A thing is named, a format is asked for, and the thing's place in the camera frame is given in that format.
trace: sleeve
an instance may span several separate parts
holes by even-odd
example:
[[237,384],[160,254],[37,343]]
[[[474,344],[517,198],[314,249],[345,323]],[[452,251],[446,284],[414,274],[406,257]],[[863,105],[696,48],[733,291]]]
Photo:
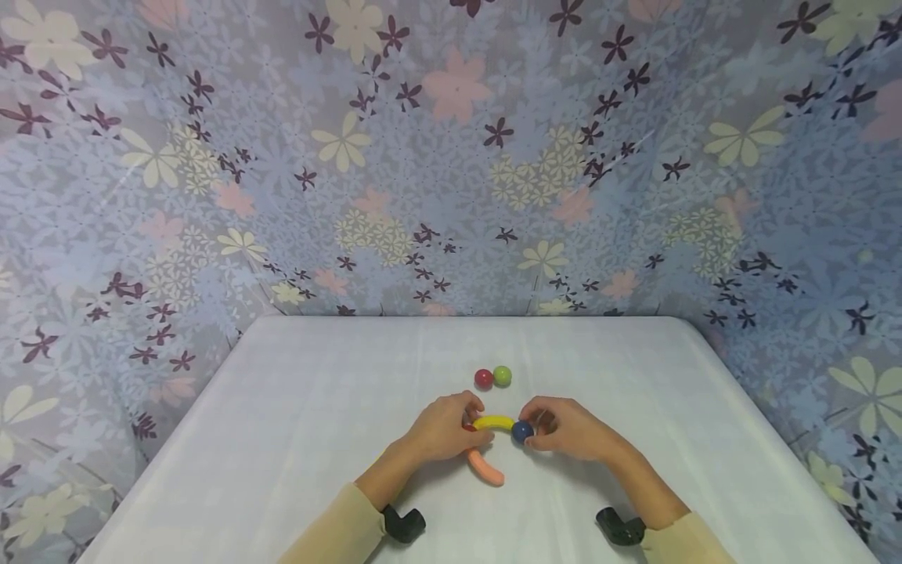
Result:
[[385,535],[385,519],[357,486],[335,501],[279,558],[279,564],[364,564]]
[[660,531],[645,531],[642,550],[649,564],[735,564],[698,513]]

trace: green ball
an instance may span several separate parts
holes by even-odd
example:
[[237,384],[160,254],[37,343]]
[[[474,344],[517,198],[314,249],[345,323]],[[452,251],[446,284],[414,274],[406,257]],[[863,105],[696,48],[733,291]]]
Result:
[[507,366],[495,366],[495,371],[492,372],[492,375],[495,377],[496,386],[506,388],[511,385],[511,378],[513,375],[511,374],[510,368]]

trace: black wrist clamp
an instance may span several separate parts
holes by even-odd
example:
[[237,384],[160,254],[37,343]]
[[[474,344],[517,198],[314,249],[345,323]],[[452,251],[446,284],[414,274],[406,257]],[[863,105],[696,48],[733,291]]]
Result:
[[635,546],[645,538],[645,523],[639,517],[623,522],[613,507],[605,507],[598,512],[595,522],[610,544]]
[[411,544],[426,530],[426,519],[416,509],[401,517],[394,507],[386,505],[382,515],[385,517],[385,532],[402,544]]

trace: fabric wall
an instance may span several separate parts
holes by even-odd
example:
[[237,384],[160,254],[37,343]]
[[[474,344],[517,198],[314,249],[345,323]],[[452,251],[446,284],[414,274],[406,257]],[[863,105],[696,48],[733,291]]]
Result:
[[6,561],[74,561],[279,313],[688,319],[902,561],[900,14],[3,3]]

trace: hand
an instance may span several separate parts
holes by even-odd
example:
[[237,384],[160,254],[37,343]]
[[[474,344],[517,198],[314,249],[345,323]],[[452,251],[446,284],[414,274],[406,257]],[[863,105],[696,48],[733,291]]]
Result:
[[576,400],[536,396],[523,406],[520,419],[529,421],[536,430],[536,436],[526,439],[526,445],[535,450],[608,462],[630,447],[617,431]]
[[399,443],[420,462],[447,460],[468,448],[487,445],[494,439],[494,433],[471,432],[461,426],[465,415],[474,421],[484,409],[482,400],[472,392],[442,396],[426,406]]

